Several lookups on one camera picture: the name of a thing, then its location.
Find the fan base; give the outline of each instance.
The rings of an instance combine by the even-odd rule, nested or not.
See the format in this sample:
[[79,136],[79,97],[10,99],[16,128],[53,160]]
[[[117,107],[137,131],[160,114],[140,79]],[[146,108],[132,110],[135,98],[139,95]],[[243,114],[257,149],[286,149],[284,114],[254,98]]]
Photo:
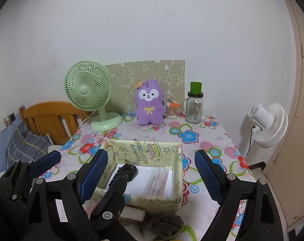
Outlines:
[[106,120],[101,121],[100,116],[97,116],[95,119],[92,120],[90,127],[94,131],[110,130],[120,125],[122,121],[123,118],[118,113],[107,112]]

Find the jar handle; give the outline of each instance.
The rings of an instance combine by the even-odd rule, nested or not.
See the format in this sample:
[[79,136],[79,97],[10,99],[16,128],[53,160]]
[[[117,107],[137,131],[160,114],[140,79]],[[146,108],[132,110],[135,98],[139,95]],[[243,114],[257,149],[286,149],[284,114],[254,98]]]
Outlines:
[[187,101],[187,99],[183,99],[183,100],[182,100],[182,104],[181,104],[182,111],[183,111],[184,114],[185,114],[185,112],[186,112],[186,104],[185,104],[186,101]]

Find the white wall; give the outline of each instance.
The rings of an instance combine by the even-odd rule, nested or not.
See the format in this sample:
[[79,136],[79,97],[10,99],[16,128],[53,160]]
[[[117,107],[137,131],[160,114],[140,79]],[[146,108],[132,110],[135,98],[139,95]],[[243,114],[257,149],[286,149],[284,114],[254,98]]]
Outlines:
[[0,119],[22,104],[66,100],[64,75],[85,59],[184,59],[186,91],[190,81],[203,83],[205,107],[241,152],[253,102],[289,111],[294,91],[284,0],[8,0],[0,11]]

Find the open box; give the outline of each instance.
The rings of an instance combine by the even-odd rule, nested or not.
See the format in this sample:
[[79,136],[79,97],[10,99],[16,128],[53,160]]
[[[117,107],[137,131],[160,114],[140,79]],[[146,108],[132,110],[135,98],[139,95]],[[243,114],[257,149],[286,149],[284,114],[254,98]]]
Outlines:
[[166,167],[173,171],[172,198],[144,197],[125,194],[128,206],[141,208],[148,214],[176,215],[183,198],[182,147],[178,143],[138,140],[105,141],[101,149],[108,153],[108,163],[98,183],[93,199],[100,200],[116,164],[129,163],[145,167]]

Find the stuffed animal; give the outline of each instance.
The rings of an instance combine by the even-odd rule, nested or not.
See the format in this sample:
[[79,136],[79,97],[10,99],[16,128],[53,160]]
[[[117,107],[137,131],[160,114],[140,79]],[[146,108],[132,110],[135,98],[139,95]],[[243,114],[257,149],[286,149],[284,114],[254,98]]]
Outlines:
[[157,80],[150,79],[137,89],[134,101],[137,105],[135,115],[138,125],[161,125],[166,107],[162,105],[163,91]]

